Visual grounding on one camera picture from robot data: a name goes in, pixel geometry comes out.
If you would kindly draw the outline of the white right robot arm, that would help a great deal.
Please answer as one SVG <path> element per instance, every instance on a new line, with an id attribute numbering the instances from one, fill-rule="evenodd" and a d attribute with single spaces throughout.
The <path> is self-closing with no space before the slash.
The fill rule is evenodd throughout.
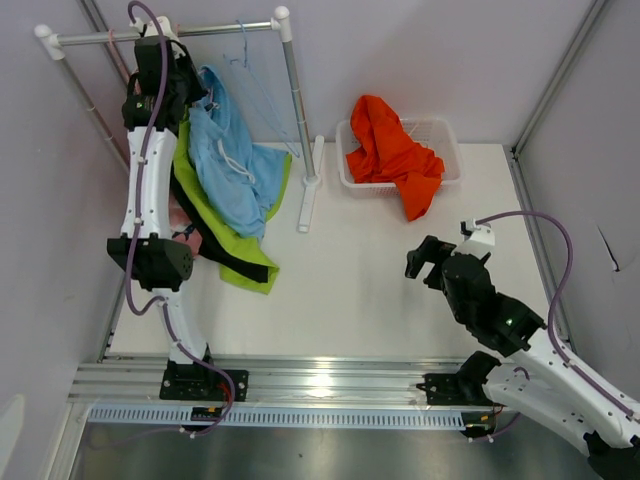
<path id="1" fill-rule="evenodd" d="M 431 264 L 425 285 L 483 347 L 453 374 L 424 375 L 417 387 L 428 404 L 514 409 L 585 455 L 600 478 L 638 478 L 638 401 L 553 345 L 539 315 L 496 290 L 487 260 L 431 235 L 407 254 L 406 277 Z"/>

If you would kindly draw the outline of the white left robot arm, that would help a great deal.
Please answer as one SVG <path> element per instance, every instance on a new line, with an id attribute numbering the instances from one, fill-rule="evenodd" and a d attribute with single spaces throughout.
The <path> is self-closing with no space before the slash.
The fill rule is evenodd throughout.
<path id="1" fill-rule="evenodd" d="M 216 390 L 208 369 L 208 344 L 188 311 L 184 292 L 193 270 L 188 245 L 173 239 L 169 196 L 173 157 L 186 106 L 200 99 L 188 52 L 163 35 L 136 40 L 138 70 L 122 106 L 130 155 L 129 191 L 118 237 L 107 241 L 109 256 L 125 273 L 129 310 L 142 316 L 157 308 L 168 338 L 169 364 L 187 369 L 182 388 L 197 400 Z"/>

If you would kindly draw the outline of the orange shorts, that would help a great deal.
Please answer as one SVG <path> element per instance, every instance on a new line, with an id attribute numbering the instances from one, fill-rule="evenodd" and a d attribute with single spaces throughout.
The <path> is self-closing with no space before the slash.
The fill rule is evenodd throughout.
<path id="1" fill-rule="evenodd" d="M 350 126 L 359 142 L 346 155 L 357 184 L 392 183 L 397 188 L 408 221 L 424 216 L 441 186 L 444 161 L 411 139 L 396 112 L 380 97 L 361 96 Z"/>

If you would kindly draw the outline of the black shorts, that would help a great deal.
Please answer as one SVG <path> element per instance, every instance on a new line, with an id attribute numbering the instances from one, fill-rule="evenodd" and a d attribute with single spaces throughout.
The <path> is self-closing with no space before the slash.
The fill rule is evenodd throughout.
<path id="1" fill-rule="evenodd" d="M 225 250 L 185 193 L 175 176 L 174 169 L 171 169 L 170 174 L 170 190 L 177 204 L 185 212 L 195 231 L 198 232 L 202 238 L 200 246 L 196 248 L 196 252 L 200 256 L 217 262 L 224 267 L 228 267 L 232 272 L 239 274 L 245 280 L 251 280 L 259 284 L 267 283 L 269 273 L 267 266 L 242 260 Z"/>

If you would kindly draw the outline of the lime green shorts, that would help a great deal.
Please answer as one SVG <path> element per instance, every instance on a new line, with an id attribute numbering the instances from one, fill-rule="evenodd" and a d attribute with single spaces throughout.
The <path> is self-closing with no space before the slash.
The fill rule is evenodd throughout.
<path id="1" fill-rule="evenodd" d="M 277 213 L 277 211 L 270 215 L 269 220 Z M 245 280 L 237 273 L 223 273 L 220 270 L 220 264 L 218 263 L 220 279 L 247 290 L 268 294 L 271 291 L 273 284 L 275 283 L 275 280 L 279 274 L 279 266 L 273 260 L 271 260 L 267 254 L 263 252 L 261 243 L 264 237 L 261 240 L 258 240 L 256 238 L 242 238 L 235 231 L 232 230 L 232 232 L 237 235 L 237 241 L 233 244 L 233 246 L 240 250 L 240 256 L 242 258 L 247 259 L 249 262 L 265 265 L 268 267 L 268 281 L 266 284 L 259 284 L 251 280 Z"/>

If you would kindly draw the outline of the blue wire hanger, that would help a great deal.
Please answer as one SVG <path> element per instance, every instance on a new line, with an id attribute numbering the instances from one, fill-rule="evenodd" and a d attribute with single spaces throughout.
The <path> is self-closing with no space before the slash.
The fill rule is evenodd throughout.
<path id="1" fill-rule="evenodd" d="M 228 65 L 229 71 L 238 84 L 241 93 L 251 104 L 255 112 L 261 117 L 268 128 L 276 134 L 278 140 L 286 146 L 289 152 L 295 158 L 299 158 L 301 156 L 301 152 L 294 145 L 293 139 L 284 128 L 279 112 L 275 108 L 273 100 L 269 96 L 267 89 L 252 69 L 249 59 L 247 28 L 240 20 L 236 20 L 235 23 L 240 27 L 240 32 L 242 34 L 243 56 L 231 57 L 224 54 L 223 59 Z"/>

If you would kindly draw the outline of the light blue shorts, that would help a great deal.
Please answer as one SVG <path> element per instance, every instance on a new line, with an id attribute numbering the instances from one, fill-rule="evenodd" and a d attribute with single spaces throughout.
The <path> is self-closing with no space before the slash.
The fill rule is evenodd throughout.
<path id="1" fill-rule="evenodd" d="M 255 143 L 212 66 L 198 71 L 206 93 L 189 108 L 188 152 L 209 203 L 242 238 L 261 240 L 287 187 L 292 156 Z"/>

